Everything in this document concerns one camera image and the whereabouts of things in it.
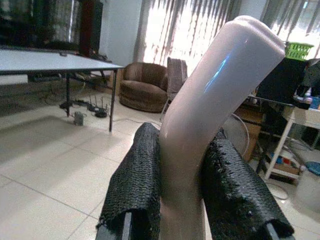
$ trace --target green basket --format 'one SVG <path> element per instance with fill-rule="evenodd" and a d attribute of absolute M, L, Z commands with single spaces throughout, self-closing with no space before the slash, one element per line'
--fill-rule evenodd
<path fill-rule="evenodd" d="M 299 42 L 287 42 L 285 47 L 285 57 L 304 61 L 313 45 Z"/>

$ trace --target black mesh fabric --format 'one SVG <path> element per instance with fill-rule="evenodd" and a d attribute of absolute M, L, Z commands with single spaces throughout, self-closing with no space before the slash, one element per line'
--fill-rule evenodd
<path fill-rule="evenodd" d="M 132 147 L 112 175 L 100 215 L 101 224 L 108 229 L 118 228 L 117 218 L 132 211 L 141 213 L 139 224 L 147 226 L 142 234 L 144 239 L 159 239 L 158 135 L 159 131 L 151 123 L 142 124 L 135 133 Z"/>
<path fill-rule="evenodd" d="M 222 132 L 208 146 L 201 178 L 213 239 L 268 239 L 264 235 L 267 223 L 281 238 L 294 232 L 266 184 Z"/>

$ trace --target desk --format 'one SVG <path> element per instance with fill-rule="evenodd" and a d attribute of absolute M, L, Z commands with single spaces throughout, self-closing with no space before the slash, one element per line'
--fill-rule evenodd
<path fill-rule="evenodd" d="M 113 112 L 116 93 L 116 75 L 122 66 L 93 60 L 73 54 L 60 55 L 57 52 L 0 49 L 1 75 L 28 75 L 59 73 L 66 76 L 66 114 L 70 114 L 70 74 L 91 71 L 113 71 L 112 97 L 110 108 L 109 132 L 112 131 Z"/>
<path fill-rule="evenodd" d="M 317 109 L 301 109 L 298 107 L 286 106 L 283 110 L 282 116 L 287 120 L 285 129 L 281 135 L 280 141 L 274 151 L 274 155 L 270 162 L 270 165 L 265 173 L 264 178 L 269 179 L 271 173 L 277 173 L 284 176 L 297 178 L 298 176 L 292 173 L 288 173 L 279 169 L 275 169 L 277 158 L 285 144 L 287 136 L 293 124 L 299 124 L 306 127 L 320 129 L 320 111 Z"/>

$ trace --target television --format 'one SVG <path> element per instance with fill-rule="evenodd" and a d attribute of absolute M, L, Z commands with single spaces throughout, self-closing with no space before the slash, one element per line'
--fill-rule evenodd
<path fill-rule="evenodd" d="M 79 52 L 81 0 L 1 0 L 0 47 Z"/>

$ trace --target white curved pipe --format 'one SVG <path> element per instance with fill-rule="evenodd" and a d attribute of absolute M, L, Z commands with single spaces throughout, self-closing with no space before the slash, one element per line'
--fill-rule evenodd
<path fill-rule="evenodd" d="M 200 168 L 227 117 L 284 58 L 284 44 L 250 16 L 227 22 L 165 114 L 161 153 L 162 240 L 203 240 Z"/>

